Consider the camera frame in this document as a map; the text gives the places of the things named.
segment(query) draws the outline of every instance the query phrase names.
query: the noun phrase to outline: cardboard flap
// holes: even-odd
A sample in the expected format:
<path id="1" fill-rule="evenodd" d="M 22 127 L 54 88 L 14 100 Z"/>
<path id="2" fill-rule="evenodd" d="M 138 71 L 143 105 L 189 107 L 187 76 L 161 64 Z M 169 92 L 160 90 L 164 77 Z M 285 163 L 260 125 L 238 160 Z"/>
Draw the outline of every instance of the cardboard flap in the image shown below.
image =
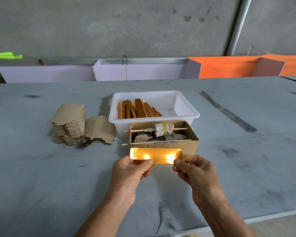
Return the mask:
<path id="1" fill-rule="evenodd" d="M 62 104 L 56 111 L 55 115 L 48 123 L 55 123 L 56 125 L 65 125 L 73 120 L 76 120 L 80 111 L 84 108 L 83 104 Z"/>
<path id="2" fill-rule="evenodd" d="M 85 137 L 91 140 L 99 138 L 112 144 L 115 140 L 115 125 L 105 116 L 92 116 L 86 121 Z"/>

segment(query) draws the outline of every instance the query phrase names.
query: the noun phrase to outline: gold foil strip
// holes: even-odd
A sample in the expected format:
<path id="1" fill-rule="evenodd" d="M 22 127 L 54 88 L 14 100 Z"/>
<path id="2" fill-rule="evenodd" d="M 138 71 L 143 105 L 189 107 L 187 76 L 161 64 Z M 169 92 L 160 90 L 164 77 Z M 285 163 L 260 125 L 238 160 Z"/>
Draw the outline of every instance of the gold foil strip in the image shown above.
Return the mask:
<path id="1" fill-rule="evenodd" d="M 130 158 L 134 161 L 152 159 L 153 165 L 173 165 L 175 159 L 183 159 L 182 149 L 172 148 L 131 148 Z"/>

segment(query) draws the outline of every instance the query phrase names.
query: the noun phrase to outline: wooden stick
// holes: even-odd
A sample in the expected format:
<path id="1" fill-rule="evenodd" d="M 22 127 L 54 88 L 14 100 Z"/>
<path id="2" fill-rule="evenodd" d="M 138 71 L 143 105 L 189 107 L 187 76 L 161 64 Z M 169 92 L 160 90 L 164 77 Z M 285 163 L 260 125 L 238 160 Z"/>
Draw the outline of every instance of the wooden stick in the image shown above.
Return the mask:
<path id="1" fill-rule="evenodd" d="M 187 130 L 188 128 L 184 127 L 184 128 L 173 128 L 174 131 L 178 131 L 178 130 Z M 144 130 L 131 130 L 130 132 L 149 132 L 150 130 L 144 129 Z"/>
<path id="2" fill-rule="evenodd" d="M 162 142 L 182 142 L 182 141 L 191 141 L 191 139 L 188 140 L 170 140 L 170 141 L 147 141 L 147 142 L 137 142 L 137 143 L 124 143 L 122 146 L 125 145 L 138 145 L 138 144 L 155 144 L 155 143 L 162 143 Z"/>

